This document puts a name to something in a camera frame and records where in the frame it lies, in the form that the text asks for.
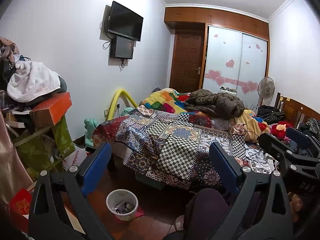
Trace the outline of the white shopping bag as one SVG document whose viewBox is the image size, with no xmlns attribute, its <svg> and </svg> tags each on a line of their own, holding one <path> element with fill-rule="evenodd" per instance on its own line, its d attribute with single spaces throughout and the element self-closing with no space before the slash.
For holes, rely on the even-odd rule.
<svg viewBox="0 0 320 240">
<path fill-rule="evenodd" d="M 75 145 L 75 151 L 65 157 L 62 161 L 62 166 L 67 171 L 71 166 L 80 166 L 86 159 L 87 151 L 85 148 L 81 148 Z"/>
</svg>

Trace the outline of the teal plastic toy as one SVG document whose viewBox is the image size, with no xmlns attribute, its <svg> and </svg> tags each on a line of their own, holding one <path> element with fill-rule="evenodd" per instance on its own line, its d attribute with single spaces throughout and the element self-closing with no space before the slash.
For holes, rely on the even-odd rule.
<svg viewBox="0 0 320 240">
<path fill-rule="evenodd" d="M 93 140 L 92 140 L 92 133 L 98 127 L 98 122 L 94 118 L 86 118 L 84 120 L 85 124 L 85 145 L 90 148 L 94 148 Z"/>
</svg>

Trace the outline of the red plush toy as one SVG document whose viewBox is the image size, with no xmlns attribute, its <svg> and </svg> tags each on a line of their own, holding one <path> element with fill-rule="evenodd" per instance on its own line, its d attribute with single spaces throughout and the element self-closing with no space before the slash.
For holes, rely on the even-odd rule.
<svg viewBox="0 0 320 240">
<path fill-rule="evenodd" d="M 286 137 L 286 130 L 293 127 L 288 121 L 280 121 L 277 124 L 271 126 L 271 134 L 278 140 L 283 141 Z"/>
</svg>

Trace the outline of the brown wooden door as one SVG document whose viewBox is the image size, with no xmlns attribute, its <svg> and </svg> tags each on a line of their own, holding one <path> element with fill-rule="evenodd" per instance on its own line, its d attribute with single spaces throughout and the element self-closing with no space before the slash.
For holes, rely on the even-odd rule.
<svg viewBox="0 0 320 240">
<path fill-rule="evenodd" d="M 198 90 L 203 49 L 203 31 L 176 31 L 169 82 L 170 88 L 180 93 Z"/>
</svg>

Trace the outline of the white bandage tape roll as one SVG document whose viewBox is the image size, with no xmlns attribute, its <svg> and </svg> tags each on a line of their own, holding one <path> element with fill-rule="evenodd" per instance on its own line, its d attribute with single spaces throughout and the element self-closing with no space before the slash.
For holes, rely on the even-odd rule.
<svg viewBox="0 0 320 240">
<path fill-rule="evenodd" d="M 125 207 L 130 211 L 133 210 L 135 206 L 131 203 L 126 203 Z"/>
</svg>

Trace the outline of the white plastic trash bin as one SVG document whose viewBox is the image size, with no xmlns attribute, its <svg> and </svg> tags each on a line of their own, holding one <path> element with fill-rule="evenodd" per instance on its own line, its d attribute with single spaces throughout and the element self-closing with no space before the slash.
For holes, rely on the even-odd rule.
<svg viewBox="0 0 320 240">
<path fill-rule="evenodd" d="M 125 222 L 135 218 L 138 204 L 136 195 L 125 189 L 114 190 L 106 197 L 106 206 L 109 211 Z"/>
</svg>

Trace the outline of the small black wall monitor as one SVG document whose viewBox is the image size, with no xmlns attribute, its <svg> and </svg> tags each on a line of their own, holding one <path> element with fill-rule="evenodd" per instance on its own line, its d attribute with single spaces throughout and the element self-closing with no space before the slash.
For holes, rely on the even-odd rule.
<svg viewBox="0 0 320 240">
<path fill-rule="evenodd" d="M 111 41 L 110 58 L 133 59 L 134 41 L 116 36 Z"/>
</svg>

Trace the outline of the person's dark trouser knee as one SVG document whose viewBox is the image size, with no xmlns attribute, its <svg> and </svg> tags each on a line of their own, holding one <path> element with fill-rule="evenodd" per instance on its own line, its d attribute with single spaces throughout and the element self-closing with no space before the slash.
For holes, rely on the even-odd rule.
<svg viewBox="0 0 320 240">
<path fill-rule="evenodd" d="M 175 231 L 164 239 L 207 239 L 229 212 L 223 196 L 215 189 L 202 189 L 175 220 Z"/>
</svg>

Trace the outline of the orange cardboard box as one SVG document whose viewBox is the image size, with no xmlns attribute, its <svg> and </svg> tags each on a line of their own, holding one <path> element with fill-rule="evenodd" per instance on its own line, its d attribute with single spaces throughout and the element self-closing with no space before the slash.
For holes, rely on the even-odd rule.
<svg viewBox="0 0 320 240">
<path fill-rule="evenodd" d="M 30 111 L 36 127 L 55 126 L 72 106 L 70 92 L 55 94 Z"/>
</svg>

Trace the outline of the blue white toothpaste tube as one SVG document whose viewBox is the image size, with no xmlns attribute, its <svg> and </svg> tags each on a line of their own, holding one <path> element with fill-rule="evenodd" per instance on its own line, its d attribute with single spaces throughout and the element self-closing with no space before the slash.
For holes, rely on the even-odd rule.
<svg viewBox="0 0 320 240">
<path fill-rule="evenodd" d="M 120 203 L 118 203 L 115 208 L 114 211 L 116 213 L 120 213 L 120 214 L 125 214 L 128 213 L 127 208 L 125 207 L 126 202 L 125 201 L 121 201 Z"/>
</svg>

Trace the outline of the white sliding wardrobe with hearts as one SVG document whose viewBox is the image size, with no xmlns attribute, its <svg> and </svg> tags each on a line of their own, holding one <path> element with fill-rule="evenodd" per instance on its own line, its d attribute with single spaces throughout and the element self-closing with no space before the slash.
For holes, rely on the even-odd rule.
<svg viewBox="0 0 320 240">
<path fill-rule="evenodd" d="M 212 93 L 222 87 L 233 89 L 246 108 L 256 108 L 259 82 L 266 73 L 267 48 L 263 39 L 209 26 L 202 88 Z"/>
</svg>

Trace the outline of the standing electric fan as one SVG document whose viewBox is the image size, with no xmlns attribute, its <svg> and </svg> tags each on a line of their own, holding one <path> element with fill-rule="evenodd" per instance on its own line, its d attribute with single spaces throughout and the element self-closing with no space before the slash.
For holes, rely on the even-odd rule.
<svg viewBox="0 0 320 240">
<path fill-rule="evenodd" d="M 260 80 L 258 85 L 258 107 L 261 106 L 264 100 L 271 98 L 274 94 L 275 85 L 274 80 L 269 76 Z"/>
</svg>

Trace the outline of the green patterned bag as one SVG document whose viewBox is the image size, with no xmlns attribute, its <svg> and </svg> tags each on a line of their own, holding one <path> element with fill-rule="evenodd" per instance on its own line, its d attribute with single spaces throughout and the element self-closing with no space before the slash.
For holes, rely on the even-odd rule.
<svg viewBox="0 0 320 240">
<path fill-rule="evenodd" d="M 43 170 L 61 171 L 62 161 L 75 151 L 65 116 L 53 127 L 24 131 L 12 141 L 32 180 Z"/>
</svg>

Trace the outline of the brown puffer jacket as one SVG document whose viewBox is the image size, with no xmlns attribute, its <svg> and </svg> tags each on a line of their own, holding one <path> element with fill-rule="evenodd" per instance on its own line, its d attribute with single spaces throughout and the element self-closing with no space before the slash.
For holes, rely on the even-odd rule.
<svg viewBox="0 0 320 240">
<path fill-rule="evenodd" d="M 228 93 L 212 93 L 206 89 L 199 89 L 190 94 L 184 101 L 184 108 L 188 112 L 199 111 L 212 118 L 225 120 L 239 118 L 244 110 L 244 103 Z"/>
</svg>

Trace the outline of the white cloth pile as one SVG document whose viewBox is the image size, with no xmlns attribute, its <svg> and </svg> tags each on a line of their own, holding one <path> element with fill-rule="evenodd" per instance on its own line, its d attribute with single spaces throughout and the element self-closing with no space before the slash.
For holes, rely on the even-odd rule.
<svg viewBox="0 0 320 240">
<path fill-rule="evenodd" d="M 7 93 L 17 102 L 28 103 L 61 88 L 59 75 L 42 62 L 18 61 L 15 67 Z"/>
</svg>

